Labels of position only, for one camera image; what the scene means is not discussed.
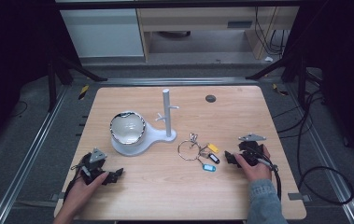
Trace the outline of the white bowl with silver rim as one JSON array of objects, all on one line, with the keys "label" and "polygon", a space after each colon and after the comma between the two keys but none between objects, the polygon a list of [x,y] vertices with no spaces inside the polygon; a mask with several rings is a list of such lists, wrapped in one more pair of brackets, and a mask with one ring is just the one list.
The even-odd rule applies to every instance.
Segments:
[{"label": "white bowl with silver rim", "polygon": [[121,112],[110,121],[111,136],[122,145],[138,144],[145,130],[145,120],[134,111]]}]

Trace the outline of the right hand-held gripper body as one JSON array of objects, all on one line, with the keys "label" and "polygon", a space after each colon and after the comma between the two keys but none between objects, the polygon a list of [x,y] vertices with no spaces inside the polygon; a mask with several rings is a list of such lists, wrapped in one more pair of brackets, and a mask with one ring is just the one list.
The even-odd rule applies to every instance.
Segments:
[{"label": "right hand-held gripper body", "polygon": [[258,163],[266,163],[263,145],[259,145],[259,141],[264,141],[265,137],[255,133],[249,133],[245,136],[240,136],[241,143],[238,145],[242,156],[250,166],[255,166]]}]

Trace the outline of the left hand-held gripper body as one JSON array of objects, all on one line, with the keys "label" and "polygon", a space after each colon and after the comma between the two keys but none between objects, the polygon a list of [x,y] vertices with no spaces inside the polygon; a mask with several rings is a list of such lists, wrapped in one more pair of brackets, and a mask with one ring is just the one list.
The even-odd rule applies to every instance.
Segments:
[{"label": "left hand-held gripper body", "polygon": [[82,158],[81,177],[87,185],[104,172],[102,166],[106,158],[107,154],[97,147]]}]

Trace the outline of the person's left hand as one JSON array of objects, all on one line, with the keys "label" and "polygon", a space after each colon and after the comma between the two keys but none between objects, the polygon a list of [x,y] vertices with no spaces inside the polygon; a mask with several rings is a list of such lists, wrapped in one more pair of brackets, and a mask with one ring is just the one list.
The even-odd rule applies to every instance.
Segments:
[{"label": "person's left hand", "polygon": [[107,176],[108,172],[104,172],[96,177],[89,185],[87,185],[82,179],[77,180],[74,186],[69,190],[64,202],[64,208],[66,211],[71,214],[76,214],[103,184]]}]

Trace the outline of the aluminium floor rail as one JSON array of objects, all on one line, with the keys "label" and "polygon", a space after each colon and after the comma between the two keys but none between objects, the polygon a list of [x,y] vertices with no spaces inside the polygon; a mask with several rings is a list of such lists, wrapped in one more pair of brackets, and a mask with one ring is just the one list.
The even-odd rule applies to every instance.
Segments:
[{"label": "aluminium floor rail", "polygon": [[4,224],[13,204],[16,202],[18,195],[21,192],[21,188],[29,175],[38,153],[40,152],[43,143],[45,142],[50,128],[55,121],[56,116],[64,102],[64,97],[69,86],[62,86],[60,92],[56,95],[56,103],[50,112],[47,113],[44,121],[42,122],[39,131],[37,132],[33,143],[30,145],[27,154],[25,155],[21,165],[14,175],[6,193],[3,195],[0,201],[0,224]]},{"label": "aluminium floor rail", "polygon": [[[298,103],[297,96],[292,95],[291,99],[295,103],[295,107],[299,115],[300,121],[296,124],[299,128],[297,133],[297,148],[296,148],[296,162],[299,179],[297,181],[298,189],[304,187],[310,191],[312,195],[321,199],[322,201],[340,206],[348,220],[349,224],[354,224],[354,187],[351,181],[343,174],[339,167],[336,165],[334,159],[325,147],[323,141],[320,139],[319,132],[314,127],[314,123],[310,117],[310,106],[314,101],[314,97],[319,91],[314,91],[308,94],[305,98],[307,105],[306,109]],[[319,165],[310,166],[307,169],[302,168],[301,155],[302,155],[302,141],[304,136],[308,136],[312,146],[312,150],[317,155]],[[315,172],[322,172],[332,187],[335,199],[330,196],[325,196],[323,192],[314,190],[312,186],[307,183],[307,177]]]}]

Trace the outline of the bunch of silver keys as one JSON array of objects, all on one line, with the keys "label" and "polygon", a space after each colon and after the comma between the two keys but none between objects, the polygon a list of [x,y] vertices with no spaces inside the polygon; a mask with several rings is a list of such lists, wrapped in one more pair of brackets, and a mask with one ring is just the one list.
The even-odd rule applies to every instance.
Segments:
[{"label": "bunch of silver keys", "polygon": [[196,159],[200,157],[208,158],[209,153],[205,151],[205,149],[197,142],[198,135],[196,133],[190,133],[190,149],[196,148],[197,155],[195,156]]}]

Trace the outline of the white stand with pegs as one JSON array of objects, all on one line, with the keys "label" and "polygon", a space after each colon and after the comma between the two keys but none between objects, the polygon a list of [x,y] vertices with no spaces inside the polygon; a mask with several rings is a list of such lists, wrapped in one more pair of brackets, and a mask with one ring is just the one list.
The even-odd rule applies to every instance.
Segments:
[{"label": "white stand with pegs", "polygon": [[172,125],[171,125],[171,110],[172,109],[178,109],[178,106],[170,104],[170,90],[164,89],[163,90],[164,115],[163,116],[160,115],[158,117],[158,120],[162,120],[165,123],[165,129],[158,130],[145,120],[146,130],[145,130],[145,133],[144,133],[141,141],[138,144],[122,145],[122,144],[117,143],[111,136],[112,146],[121,155],[127,156],[127,157],[133,157],[133,156],[138,156],[140,154],[143,154],[152,145],[154,145],[156,143],[159,143],[159,142],[172,143],[177,138],[177,132],[172,129]]}]

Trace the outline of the black metal stand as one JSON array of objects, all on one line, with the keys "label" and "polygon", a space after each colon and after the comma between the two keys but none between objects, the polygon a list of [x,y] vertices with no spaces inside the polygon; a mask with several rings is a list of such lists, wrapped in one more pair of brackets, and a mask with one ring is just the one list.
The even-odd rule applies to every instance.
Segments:
[{"label": "black metal stand", "polygon": [[284,54],[284,56],[280,60],[270,64],[260,72],[247,77],[247,79],[258,80],[280,67],[285,68],[281,78],[284,82],[290,82],[295,77],[298,77],[297,99],[298,99],[298,103],[303,107],[303,109],[306,109],[307,108],[305,102],[306,62],[304,58],[304,50],[301,47],[298,46],[292,47]]},{"label": "black metal stand", "polygon": [[83,76],[96,82],[106,81],[106,78],[99,77],[89,70],[85,69],[82,65],[72,62],[71,60],[64,57],[59,50],[57,50],[56,45],[50,41],[46,41],[47,52],[49,56],[48,62],[48,83],[49,83],[49,97],[50,104],[48,111],[51,112],[57,104],[57,88],[56,88],[56,78],[59,78],[63,85],[69,85],[72,83],[73,78],[69,73],[70,69],[73,69]]}]

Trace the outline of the white cabinet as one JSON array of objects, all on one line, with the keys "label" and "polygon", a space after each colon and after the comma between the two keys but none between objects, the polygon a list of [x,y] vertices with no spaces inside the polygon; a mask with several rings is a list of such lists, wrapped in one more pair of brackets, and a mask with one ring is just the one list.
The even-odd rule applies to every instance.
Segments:
[{"label": "white cabinet", "polygon": [[62,10],[79,58],[143,56],[134,9]]}]

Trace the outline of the aluminium cross rail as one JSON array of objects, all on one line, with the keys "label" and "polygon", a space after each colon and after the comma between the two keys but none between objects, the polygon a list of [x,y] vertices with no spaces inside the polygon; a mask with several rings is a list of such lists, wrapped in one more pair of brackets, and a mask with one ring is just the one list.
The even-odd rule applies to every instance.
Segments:
[{"label": "aluminium cross rail", "polygon": [[256,80],[244,77],[157,77],[157,78],[108,78],[101,84],[112,87],[138,86],[219,86],[256,85]]}]

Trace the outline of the person's right hand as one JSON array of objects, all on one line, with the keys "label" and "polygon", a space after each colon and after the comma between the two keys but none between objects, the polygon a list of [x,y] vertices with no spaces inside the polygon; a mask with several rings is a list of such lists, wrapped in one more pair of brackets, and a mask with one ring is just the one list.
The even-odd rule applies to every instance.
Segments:
[{"label": "person's right hand", "polygon": [[238,153],[234,153],[234,158],[242,167],[243,173],[249,182],[254,182],[261,179],[272,179],[272,171],[265,164],[258,163],[255,166],[250,166],[246,160]]}]

